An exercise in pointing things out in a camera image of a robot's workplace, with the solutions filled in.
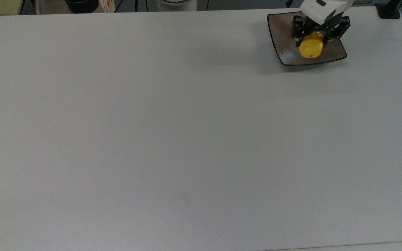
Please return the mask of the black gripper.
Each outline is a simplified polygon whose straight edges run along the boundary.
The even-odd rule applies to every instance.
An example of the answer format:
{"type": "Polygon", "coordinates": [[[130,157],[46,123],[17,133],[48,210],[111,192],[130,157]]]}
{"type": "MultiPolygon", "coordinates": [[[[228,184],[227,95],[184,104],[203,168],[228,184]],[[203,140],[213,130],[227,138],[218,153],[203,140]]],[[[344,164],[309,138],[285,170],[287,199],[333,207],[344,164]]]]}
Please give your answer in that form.
{"type": "Polygon", "coordinates": [[[292,18],[291,37],[295,39],[296,47],[300,47],[302,41],[312,33],[324,33],[323,48],[325,48],[330,40],[341,38],[350,26],[349,16],[336,15],[319,24],[309,17],[296,15],[292,18]]]}

